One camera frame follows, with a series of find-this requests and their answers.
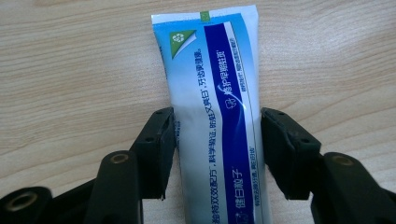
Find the toothpaste tube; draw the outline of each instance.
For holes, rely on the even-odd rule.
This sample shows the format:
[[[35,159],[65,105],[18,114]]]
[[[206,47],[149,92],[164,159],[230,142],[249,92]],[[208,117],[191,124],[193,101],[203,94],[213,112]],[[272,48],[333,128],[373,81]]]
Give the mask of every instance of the toothpaste tube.
[[[175,109],[187,223],[271,223],[255,6],[153,15]]]

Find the wood grain surface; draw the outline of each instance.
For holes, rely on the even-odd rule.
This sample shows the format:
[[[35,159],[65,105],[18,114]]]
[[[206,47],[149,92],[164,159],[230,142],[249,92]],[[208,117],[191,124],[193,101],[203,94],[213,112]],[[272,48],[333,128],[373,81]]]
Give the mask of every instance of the wood grain surface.
[[[170,105],[151,14],[256,4],[261,105],[396,191],[396,1],[0,1],[0,197],[59,195]],[[313,223],[267,175],[274,223]],[[177,156],[146,223],[184,223]]]

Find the green logo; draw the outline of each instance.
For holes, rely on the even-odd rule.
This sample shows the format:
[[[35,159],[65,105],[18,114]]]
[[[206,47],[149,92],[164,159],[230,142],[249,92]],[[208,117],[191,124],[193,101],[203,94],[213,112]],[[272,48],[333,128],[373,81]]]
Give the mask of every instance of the green logo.
[[[169,37],[171,40],[172,59],[196,38],[194,30],[171,32]]]
[[[210,15],[208,11],[200,12],[201,21],[210,21]]]

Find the wooden table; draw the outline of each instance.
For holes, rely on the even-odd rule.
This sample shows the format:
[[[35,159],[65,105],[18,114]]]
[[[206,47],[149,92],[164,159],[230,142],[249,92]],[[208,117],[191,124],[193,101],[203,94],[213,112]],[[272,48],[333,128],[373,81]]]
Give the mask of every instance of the wooden table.
[[[59,195],[128,149],[170,105],[151,14],[256,4],[262,106],[360,160],[396,191],[396,1],[0,2],[0,197],[27,186]],[[313,223],[268,175],[275,223]],[[177,158],[146,223],[184,223]]]

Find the metal bolt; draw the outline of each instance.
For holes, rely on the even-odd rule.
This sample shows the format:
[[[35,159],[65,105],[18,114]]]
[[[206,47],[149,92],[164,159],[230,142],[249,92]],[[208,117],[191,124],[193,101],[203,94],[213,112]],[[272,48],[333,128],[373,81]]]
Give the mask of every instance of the metal bolt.
[[[117,154],[111,157],[110,161],[113,163],[123,163],[129,159],[127,154]]]
[[[341,165],[345,165],[345,166],[351,166],[353,165],[353,161],[350,160],[347,157],[343,157],[343,156],[333,156],[332,160],[341,164]]]

